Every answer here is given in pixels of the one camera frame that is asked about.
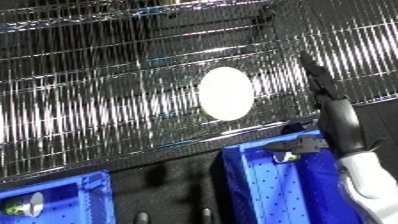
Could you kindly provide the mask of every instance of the metal wire shelf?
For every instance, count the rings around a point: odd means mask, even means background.
[[[313,115],[304,49],[353,103],[398,93],[393,0],[18,4],[0,9],[3,178]],[[220,66],[253,83],[255,106],[238,121],[200,110],[198,83]]]

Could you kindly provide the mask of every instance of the pegboard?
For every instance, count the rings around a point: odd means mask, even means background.
[[[338,191],[335,160],[329,151],[304,156],[300,162],[278,164],[272,153],[263,150],[270,142],[304,134],[322,137],[318,131],[300,132],[223,149],[237,223],[360,223]]]
[[[9,198],[40,192],[44,208],[38,217],[0,213],[1,224],[113,224],[115,217],[107,172],[95,172],[0,193]]]

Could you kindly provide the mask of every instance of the blue bin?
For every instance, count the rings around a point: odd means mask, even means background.
[[[328,150],[278,164],[264,145],[293,140],[300,132],[223,149],[235,216],[240,224],[360,224],[341,197],[335,159]]]
[[[0,214],[1,224],[114,224],[115,216],[108,172],[94,172],[0,193],[9,198],[41,192],[43,212],[36,218]]]

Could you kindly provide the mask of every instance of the white ball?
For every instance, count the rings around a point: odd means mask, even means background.
[[[208,115],[223,121],[237,120],[253,106],[253,86],[247,75],[238,69],[216,68],[202,79],[199,101]]]

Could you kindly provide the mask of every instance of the black floor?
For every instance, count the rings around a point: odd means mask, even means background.
[[[369,145],[386,138],[377,153],[383,166],[398,179],[398,101],[357,111]],[[153,224],[201,223],[203,208],[215,212],[215,223],[234,223],[218,151],[115,172],[112,178],[118,223],[133,223],[141,211],[151,215]]]

